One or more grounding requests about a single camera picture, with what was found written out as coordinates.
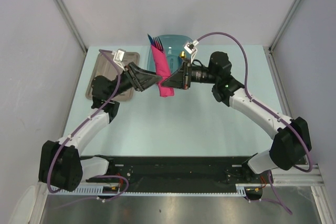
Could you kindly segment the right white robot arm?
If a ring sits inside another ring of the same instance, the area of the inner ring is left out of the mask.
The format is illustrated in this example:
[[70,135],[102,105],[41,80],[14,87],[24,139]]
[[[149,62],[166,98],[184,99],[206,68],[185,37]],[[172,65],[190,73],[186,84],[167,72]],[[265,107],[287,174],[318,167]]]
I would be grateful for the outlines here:
[[254,183],[265,171],[280,168],[289,170],[311,151],[308,123],[301,117],[292,119],[249,95],[246,87],[231,74],[228,55],[216,51],[206,67],[193,65],[184,59],[180,68],[162,82],[162,86],[187,90],[191,83],[212,84],[217,102],[247,116],[272,139],[269,150],[251,156],[243,163],[243,179]]

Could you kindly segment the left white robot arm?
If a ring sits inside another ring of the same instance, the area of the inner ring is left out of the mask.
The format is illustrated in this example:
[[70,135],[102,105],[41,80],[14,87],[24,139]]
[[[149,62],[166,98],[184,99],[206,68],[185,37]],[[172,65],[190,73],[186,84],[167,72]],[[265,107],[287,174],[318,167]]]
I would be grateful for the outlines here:
[[70,134],[57,141],[47,141],[41,149],[38,178],[46,183],[50,193],[60,190],[74,191],[79,184],[93,177],[105,182],[115,178],[116,169],[101,156],[82,159],[86,146],[117,116],[120,103],[114,101],[130,89],[144,91],[157,84],[162,77],[139,68],[136,64],[126,65],[114,80],[96,76],[92,82],[92,101],[90,114]]

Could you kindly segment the pink paper napkin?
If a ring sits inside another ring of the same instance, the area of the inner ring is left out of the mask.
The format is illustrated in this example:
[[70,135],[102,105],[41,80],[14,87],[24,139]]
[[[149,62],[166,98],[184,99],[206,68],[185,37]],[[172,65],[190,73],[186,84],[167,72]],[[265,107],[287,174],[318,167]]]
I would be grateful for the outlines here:
[[155,64],[155,72],[158,76],[162,77],[162,80],[158,82],[159,94],[163,98],[173,97],[174,89],[162,86],[162,82],[171,75],[166,55],[165,53],[157,49],[154,45],[151,45],[151,50]]

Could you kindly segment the iridescent fork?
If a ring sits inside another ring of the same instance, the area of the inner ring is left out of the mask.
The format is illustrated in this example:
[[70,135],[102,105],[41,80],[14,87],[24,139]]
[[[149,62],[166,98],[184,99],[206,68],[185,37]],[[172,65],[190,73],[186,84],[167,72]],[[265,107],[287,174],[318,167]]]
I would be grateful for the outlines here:
[[163,51],[164,51],[164,47],[163,47],[163,45],[162,45],[162,42],[161,42],[160,38],[159,38],[159,37],[153,37],[153,41],[154,41],[154,45],[155,45],[155,47],[156,47],[159,51],[163,52]]

